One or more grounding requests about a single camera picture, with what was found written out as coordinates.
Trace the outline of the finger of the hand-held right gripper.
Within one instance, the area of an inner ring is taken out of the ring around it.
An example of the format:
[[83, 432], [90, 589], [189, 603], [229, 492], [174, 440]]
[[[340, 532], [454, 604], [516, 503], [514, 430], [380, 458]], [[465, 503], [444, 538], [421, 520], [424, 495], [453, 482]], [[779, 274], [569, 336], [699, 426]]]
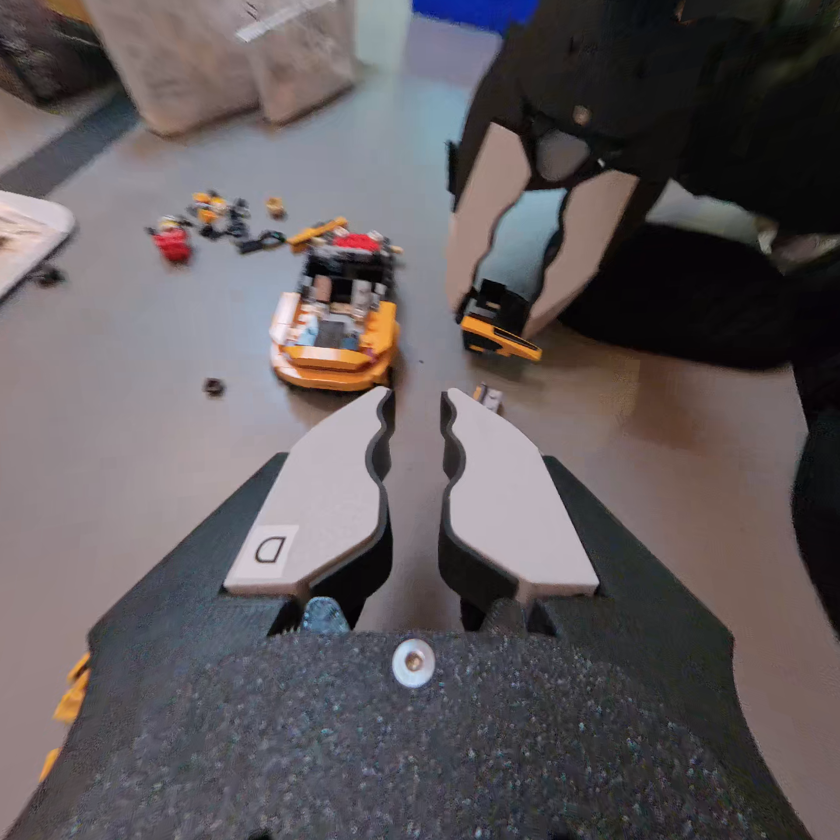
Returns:
[[543, 270], [525, 339], [534, 339], [593, 278], [638, 184], [635, 175], [603, 172], [569, 190], [560, 213], [560, 246]]
[[445, 293], [454, 315], [474, 286], [501, 218], [525, 192], [531, 173], [520, 135], [491, 123], [449, 219]]

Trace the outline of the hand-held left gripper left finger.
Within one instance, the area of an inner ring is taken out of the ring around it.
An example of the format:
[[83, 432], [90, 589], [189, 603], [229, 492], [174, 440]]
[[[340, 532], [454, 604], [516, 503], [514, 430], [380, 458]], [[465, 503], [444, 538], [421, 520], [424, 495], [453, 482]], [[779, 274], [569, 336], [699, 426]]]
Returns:
[[355, 629], [392, 571], [394, 391], [374, 387], [287, 454], [225, 578], [233, 596], [279, 596], [302, 611], [332, 599]]

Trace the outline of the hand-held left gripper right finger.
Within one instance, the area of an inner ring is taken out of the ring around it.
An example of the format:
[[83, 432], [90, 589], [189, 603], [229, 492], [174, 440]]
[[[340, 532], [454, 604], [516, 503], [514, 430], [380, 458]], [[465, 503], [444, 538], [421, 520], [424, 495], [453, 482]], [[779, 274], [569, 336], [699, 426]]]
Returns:
[[504, 599], [528, 611], [545, 598], [595, 596], [595, 567], [531, 438], [457, 388], [442, 392], [440, 431], [438, 569], [463, 616]]

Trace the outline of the yellow lego car roof section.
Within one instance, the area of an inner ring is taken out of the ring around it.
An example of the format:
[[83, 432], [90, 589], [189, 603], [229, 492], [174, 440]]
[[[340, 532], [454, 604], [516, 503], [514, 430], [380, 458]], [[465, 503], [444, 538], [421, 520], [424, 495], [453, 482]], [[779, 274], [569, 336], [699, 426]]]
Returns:
[[483, 279], [464, 295], [455, 312], [465, 349], [541, 361], [540, 347], [525, 340], [522, 334], [530, 309], [531, 302], [526, 298], [499, 282]]

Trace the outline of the yellow lego car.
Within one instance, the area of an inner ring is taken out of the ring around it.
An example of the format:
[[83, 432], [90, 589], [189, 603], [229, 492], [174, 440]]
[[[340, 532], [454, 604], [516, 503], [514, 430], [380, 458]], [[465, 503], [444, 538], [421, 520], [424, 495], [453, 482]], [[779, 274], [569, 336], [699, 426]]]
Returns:
[[269, 328], [270, 362], [288, 385], [356, 393], [389, 387], [398, 357], [396, 269], [402, 251], [374, 230], [314, 236], [294, 290]]

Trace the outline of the yellow lego side panel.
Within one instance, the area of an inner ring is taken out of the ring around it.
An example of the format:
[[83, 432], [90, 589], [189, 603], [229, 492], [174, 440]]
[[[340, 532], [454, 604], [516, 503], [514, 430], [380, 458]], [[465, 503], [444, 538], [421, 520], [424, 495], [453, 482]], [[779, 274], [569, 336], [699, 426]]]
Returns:
[[346, 227], [347, 223], [346, 217], [334, 217], [327, 222], [303, 228], [299, 233], [289, 237], [286, 244], [293, 254], [303, 253], [312, 247], [316, 240], [332, 234], [337, 228]]

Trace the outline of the pile of yellow lego bricks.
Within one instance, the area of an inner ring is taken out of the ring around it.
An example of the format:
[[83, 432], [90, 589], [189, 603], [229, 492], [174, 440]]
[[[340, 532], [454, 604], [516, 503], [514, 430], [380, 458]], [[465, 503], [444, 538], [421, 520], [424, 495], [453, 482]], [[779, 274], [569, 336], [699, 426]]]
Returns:
[[88, 693], [91, 677], [91, 652], [88, 650], [67, 674], [67, 688], [54, 711], [53, 719], [69, 730], [78, 718]]

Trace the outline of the person's right forearm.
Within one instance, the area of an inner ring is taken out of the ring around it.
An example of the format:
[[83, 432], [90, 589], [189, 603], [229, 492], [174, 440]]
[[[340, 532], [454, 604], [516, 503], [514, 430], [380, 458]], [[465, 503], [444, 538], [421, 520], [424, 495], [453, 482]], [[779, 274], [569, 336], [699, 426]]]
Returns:
[[677, 182], [793, 235], [838, 234], [838, 2], [754, 2], [715, 65]]

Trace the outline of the pile of small lego pieces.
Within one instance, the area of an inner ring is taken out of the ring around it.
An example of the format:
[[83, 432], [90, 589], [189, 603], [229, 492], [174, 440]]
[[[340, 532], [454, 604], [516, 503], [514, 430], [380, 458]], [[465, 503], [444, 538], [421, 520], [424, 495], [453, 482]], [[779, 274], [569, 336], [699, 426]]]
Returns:
[[187, 207], [198, 234], [211, 241], [244, 242], [249, 237], [250, 207], [241, 197], [228, 201], [216, 191], [194, 192]]

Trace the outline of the red lego minifigure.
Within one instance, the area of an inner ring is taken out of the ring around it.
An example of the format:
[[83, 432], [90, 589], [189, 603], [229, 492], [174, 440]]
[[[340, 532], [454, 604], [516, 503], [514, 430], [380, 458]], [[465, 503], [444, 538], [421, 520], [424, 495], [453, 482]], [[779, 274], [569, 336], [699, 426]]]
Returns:
[[176, 217], [163, 217], [155, 226], [145, 229], [151, 236], [161, 257], [173, 265], [185, 265], [193, 258], [188, 223]]

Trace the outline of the black lego box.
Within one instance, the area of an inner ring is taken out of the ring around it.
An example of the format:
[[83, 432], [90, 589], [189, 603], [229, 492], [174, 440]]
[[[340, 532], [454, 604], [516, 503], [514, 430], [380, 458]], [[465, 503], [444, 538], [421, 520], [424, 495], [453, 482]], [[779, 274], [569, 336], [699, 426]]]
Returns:
[[2, 90], [43, 106], [116, 77], [85, 2], [1, 2]]

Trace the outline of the blue plastic bin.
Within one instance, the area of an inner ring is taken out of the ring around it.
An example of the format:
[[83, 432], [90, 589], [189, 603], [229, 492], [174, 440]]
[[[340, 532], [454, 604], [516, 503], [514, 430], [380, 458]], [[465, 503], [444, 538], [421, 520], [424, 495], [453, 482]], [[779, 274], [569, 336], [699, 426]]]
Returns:
[[539, 1], [412, 1], [428, 18], [504, 35], [511, 25], [527, 23]]

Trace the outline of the small white printed paper bag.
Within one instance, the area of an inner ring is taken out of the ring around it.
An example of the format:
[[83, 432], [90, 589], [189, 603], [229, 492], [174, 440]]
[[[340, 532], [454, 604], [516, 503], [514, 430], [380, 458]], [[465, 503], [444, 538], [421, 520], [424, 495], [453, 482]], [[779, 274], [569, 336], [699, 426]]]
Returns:
[[354, 86], [355, 22], [355, 2], [270, 2], [237, 31], [268, 123], [293, 122]]

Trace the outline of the large white printed paper bag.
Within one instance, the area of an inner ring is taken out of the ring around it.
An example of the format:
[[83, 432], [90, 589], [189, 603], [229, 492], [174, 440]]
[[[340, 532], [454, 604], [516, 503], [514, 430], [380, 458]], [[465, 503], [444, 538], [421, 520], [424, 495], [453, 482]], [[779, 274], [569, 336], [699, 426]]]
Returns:
[[238, 31], [263, 2], [87, 1], [101, 44], [143, 122], [166, 137], [257, 107]]

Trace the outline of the sticker sheet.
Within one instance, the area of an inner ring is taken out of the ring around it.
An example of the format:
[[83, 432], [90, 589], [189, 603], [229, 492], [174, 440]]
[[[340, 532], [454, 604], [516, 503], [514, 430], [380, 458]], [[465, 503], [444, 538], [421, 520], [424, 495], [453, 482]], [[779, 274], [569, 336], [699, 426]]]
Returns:
[[16, 208], [1, 205], [1, 255], [15, 256], [39, 250], [50, 240], [53, 228]]

